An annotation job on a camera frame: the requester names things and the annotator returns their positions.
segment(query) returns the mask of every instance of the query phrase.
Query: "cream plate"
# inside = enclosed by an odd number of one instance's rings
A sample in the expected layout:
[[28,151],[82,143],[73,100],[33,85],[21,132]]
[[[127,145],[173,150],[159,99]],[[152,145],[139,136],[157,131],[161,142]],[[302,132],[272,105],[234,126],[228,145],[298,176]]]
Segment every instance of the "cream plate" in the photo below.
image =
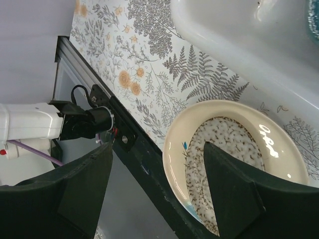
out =
[[211,100],[183,110],[173,121],[163,147],[163,165],[168,182],[185,209],[197,220],[188,195],[185,176],[187,147],[198,129],[213,117],[228,117],[243,125],[262,154],[265,171],[288,181],[308,184],[309,178],[297,147],[275,122],[262,113],[240,103]]

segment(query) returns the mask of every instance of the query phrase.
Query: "purple tube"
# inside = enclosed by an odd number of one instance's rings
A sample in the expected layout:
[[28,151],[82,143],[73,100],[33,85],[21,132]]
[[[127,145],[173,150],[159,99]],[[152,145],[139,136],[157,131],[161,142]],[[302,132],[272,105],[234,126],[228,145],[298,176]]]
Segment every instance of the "purple tube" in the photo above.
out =
[[102,140],[101,140],[101,136],[99,133],[98,133],[98,141],[99,141],[100,145],[102,145]]
[[59,166],[64,165],[59,160],[57,160],[57,159],[55,159],[55,158],[53,158],[53,157],[51,157],[51,156],[49,156],[49,155],[47,155],[45,153],[42,153],[41,151],[36,150],[35,148],[31,148],[31,147],[29,147],[28,145],[26,145],[24,143],[21,143],[21,142],[16,141],[16,140],[8,140],[7,142],[12,143],[12,144],[14,144],[16,146],[19,146],[21,148],[24,148],[24,149],[26,149],[26,150],[28,150],[28,151],[30,151],[32,153],[35,153],[35,154],[37,154],[37,155],[39,155],[39,156],[41,156],[43,158],[46,158],[47,160],[50,160],[52,163],[55,163],[55,164],[57,164]]

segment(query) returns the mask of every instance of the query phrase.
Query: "brown speckle pattern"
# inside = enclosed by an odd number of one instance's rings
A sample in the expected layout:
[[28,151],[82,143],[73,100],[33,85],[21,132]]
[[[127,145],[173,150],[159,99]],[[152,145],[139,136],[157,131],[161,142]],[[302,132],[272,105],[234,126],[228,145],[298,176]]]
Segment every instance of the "brown speckle pattern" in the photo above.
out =
[[195,132],[186,155],[186,183],[192,205],[203,224],[219,235],[204,167],[204,144],[212,142],[237,159],[265,170],[262,155],[251,134],[237,121],[216,117]]

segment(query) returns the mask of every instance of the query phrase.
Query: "floral wallpaper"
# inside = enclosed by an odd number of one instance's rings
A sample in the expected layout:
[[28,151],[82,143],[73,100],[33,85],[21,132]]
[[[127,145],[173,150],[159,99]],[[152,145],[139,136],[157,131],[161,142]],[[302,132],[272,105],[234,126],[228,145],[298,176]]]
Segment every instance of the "floral wallpaper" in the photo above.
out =
[[210,99],[239,101],[281,125],[319,187],[319,130],[185,41],[170,0],[76,0],[70,41],[162,148],[174,118]]

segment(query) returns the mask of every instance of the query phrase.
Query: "plate rim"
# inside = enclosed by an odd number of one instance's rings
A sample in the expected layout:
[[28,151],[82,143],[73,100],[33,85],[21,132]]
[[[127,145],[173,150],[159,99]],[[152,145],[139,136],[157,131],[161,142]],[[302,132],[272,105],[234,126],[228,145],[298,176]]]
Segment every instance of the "plate rim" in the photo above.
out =
[[[168,146],[169,141],[168,141],[167,139],[170,138],[170,135],[172,134],[172,131],[173,131],[173,128],[174,128],[175,124],[177,124],[177,123],[179,122],[179,119],[182,118],[184,114],[186,114],[188,111],[190,111],[191,109],[193,109],[193,108],[195,108],[195,107],[198,107],[198,106],[201,106],[201,105],[210,105],[210,104],[213,104],[213,105],[215,105],[215,104],[230,104],[230,105],[240,106],[240,107],[242,107],[242,108],[246,108],[246,109],[249,109],[249,110],[253,111],[254,113],[258,114],[259,116],[261,116],[261,117],[264,118],[264,119],[266,118],[269,122],[273,123],[273,124],[276,126],[276,128],[278,128],[278,130],[281,131],[281,133],[282,133],[283,135],[286,136],[286,138],[288,139],[289,143],[290,143],[291,145],[293,145],[293,147],[294,147],[295,149],[297,149],[297,151],[298,151],[298,153],[299,153],[298,157],[303,160],[302,155],[300,154],[299,149],[297,148],[297,146],[296,146],[296,144],[293,142],[293,140],[290,138],[290,136],[287,134],[287,132],[285,132],[284,129],[283,129],[282,127],[280,127],[276,122],[274,122],[271,118],[269,118],[269,117],[263,115],[261,112],[259,112],[258,110],[254,109],[254,108],[252,108],[252,107],[249,107],[249,106],[247,106],[247,105],[245,105],[245,104],[242,104],[242,103],[239,103],[239,102],[230,101],[230,100],[208,100],[208,101],[203,101],[203,102],[195,103],[194,105],[192,105],[192,106],[190,106],[190,107],[184,109],[183,111],[181,111],[181,112],[177,115],[177,117],[173,120],[172,124],[169,126],[169,128],[168,128],[168,130],[167,130],[167,133],[166,133],[166,136],[165,136],[165,140],[164,140],[164,144],[163,144],[163,150],[162,150],[162,163],[163,163],[163,168],[164,168],[165,176],[166,176],[166,178],[167,178],[167,181],[168,181],[168,183],[169,183],[169,185],[170,185],[170,187],[171,187],[171,189],[172,189],[172,191],[173,191],[175,197],[177,198],[177,200],[179,201],[179,203],[182,204],[182,206],[183,206],[195,219],[197,219],[197,220],[198,220],[199,222],[201,222],[201,223],[202,223],[202,221],[201,221],[201,219],[198,217],[198,215],[196,214],[195,209],[193,209],[193,210],[195,211],[195,215],[194,215],[193,212],[190,211],[189,205],[187,205],[188,202],[187,202],[187,201],[185,201],[186,203],[183,202],[183,200],[182,200],[182,198],[181,198],[181,195],[178,193],[178,190],[175,188],[176,184],[174,184],[174,182],[172,182],[172,181],[169,179],[169,177],[168,177],[168,175],[171,176],[171,172],[170,172],[170,168],[169,168],[169,167],[170,167],[170,163],[169,163],[168,160],[167,160],[167,159],[169,158],[169,155],[168,155],[168,153],[169,153],[169,146]],[[305,162],[304,162],[304,164],[303,164],[303,170],[308,173]],[[188,195],[188,198],[189,198],[189,203],[190,203],[190,205],[192,206],[192,202],[191,202],[191,199],[190,199],[189,195]]]

